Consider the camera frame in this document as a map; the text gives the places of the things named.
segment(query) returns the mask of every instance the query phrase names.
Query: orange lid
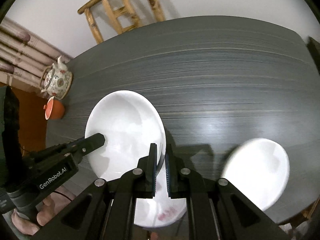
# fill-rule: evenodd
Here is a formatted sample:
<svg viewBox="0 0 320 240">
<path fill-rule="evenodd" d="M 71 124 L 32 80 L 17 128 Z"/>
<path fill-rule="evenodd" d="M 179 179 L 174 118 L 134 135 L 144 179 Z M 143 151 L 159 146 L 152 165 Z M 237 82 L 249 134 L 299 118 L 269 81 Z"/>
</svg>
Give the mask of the orange lid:
<svg viewBox="0 0 320 240">
<path fill-rule="evenodd" d="M 48 102 L 47 102 L 47 105 L 44 106 L 44 109 L 45 109 L 45 114 L 44 114 L 44 117 L 46 118 L 46 120 L 49 119 L 50 117 L 50 114 L 51 114 L 51 111 L 52 111 L 52 107 L 53 107 L 53 98 L 54 97 L 51 97 Z"/>
</svg>

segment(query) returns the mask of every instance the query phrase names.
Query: white wall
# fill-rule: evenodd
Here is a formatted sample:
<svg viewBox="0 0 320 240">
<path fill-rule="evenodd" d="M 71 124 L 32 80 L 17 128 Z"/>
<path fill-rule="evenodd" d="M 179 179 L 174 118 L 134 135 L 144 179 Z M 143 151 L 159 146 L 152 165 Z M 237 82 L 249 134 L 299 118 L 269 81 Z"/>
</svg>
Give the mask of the white wall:
<svg viewBox="0 0 320 240">
<path fill-rule="evenodd" d="M 75 57 L 96 45 L 84 15 L 77 10 L 89 0 L 16 0 L 7 16 Z M 160 0 L 167 19 L 231 15 L 284 26 L 303 39 L 320 41 L 320 25 L 304 0 Z M 154 22 L 147 0 L 132 0 L 144 24 Z M 120 0 L 111 4 L 121 6 Z M 94 10 L 105 39 L 116 36 L 101 5 Z"/>
</svg>

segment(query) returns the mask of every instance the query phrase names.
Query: white plate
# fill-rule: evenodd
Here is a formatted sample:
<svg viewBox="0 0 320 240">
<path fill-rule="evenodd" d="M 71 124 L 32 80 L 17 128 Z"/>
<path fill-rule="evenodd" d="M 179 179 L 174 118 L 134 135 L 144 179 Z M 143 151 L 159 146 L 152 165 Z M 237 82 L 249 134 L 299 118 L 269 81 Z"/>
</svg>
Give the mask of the white plate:
<svg viewBox="0 0 320 240">
<path fill-rule="evenodd" d="M 166 147 L 164 127 L 158 112 L 145 97 L 127 90 L 105 96 L 89 116 L 85 137 L 97 132 L 105 136 L 106 142 L 90 153 L 88 159 L 96 175 L 106 181 L 118 179 L 136 168 L 138 160 L 148 155 L 150 143 L 157 144 L 159 174 L 156 178 L 156 196 L 153 199 L 137 199 L 135 224 L 143 227 L 165 226 L 185 213 L 185 200 L 180 200 L 184 202 L 181 207 L 176 205 L 180 202 L 168 198 L 163 165 Z"/>
<path fill-rule="evenodd" d="M 221 177 L 229 180 L 264 211 L 280 198 L 289 173 L 289 158 L 282 146 L 265 138 L 256 138 L 234 151 Z"/>
</svg>

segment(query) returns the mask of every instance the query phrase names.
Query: chair backrest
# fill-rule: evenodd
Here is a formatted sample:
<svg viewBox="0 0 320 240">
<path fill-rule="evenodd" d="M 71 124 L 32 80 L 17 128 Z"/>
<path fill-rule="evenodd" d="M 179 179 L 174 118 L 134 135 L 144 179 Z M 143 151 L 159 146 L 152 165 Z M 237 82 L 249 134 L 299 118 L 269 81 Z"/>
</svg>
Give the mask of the chair backrest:
<svg viewBox="0 0 320 240">
<path fill-rule="evenodd" d="M 100 30 L 96 24 L 96 21 L 92 15 L 90 8 L 100 1 L 102 2 L 103 8 L 105 9 L 105 12 L 110 19 L 110 23 L 112 27 L 116 30 L 118 34 L 130 31 L 132 29 L 142 26 L 141 20 L 139 16 L 136 14 L 134 8 L 132 7 L 130 0 L 122 0 L 122 3 L 124 6 L 116 10 L 112 9 L 108 0 L 90 0 L 78 10 L 78 14 L 83 14 L 83 13 L 85 14 L 90 30 L 97 44 L 103 42 L 103 37 L 100 33 Z M 159 0 L 148 0 L 148 1 L 151 6 L 152 12 L 156 18 L 156 21 L 157 22 L 164 21 L 165 18 L 164 18 L 164 14 L 160 6 Z M 128 27 L 122 27 L 121 23 L 118 20 L 118 17 L 122 15 L 129 15 L 132 21 L 132 25 Z"/>
</svg>

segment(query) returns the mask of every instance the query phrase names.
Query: teapot handle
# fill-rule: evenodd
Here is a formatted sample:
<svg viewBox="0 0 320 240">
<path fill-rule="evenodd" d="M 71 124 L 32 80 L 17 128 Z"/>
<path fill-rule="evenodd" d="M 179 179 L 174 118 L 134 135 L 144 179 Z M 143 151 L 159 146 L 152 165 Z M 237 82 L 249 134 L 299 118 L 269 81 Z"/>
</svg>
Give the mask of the teapot handle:
<svg viewBox="0 0 320 240">
<path fill-rule="evenodd" d="M 44 79 L 44 75 L 46 74 L 47 70 L 48 70 L 48 69 L 51 69 L 51 68 L 52 68 L 52 66 L 46 67 L 46 68 L 44 69 L 43 73 L 42 73 L 42 76 L 41 76 L 41 78 L 40 78 L 40 83 L 39 83 L 39 88 L 40 88 L 41 90 L 42 90 L 41 84 L 42 84 L 42 80 Z"/>
</svg>

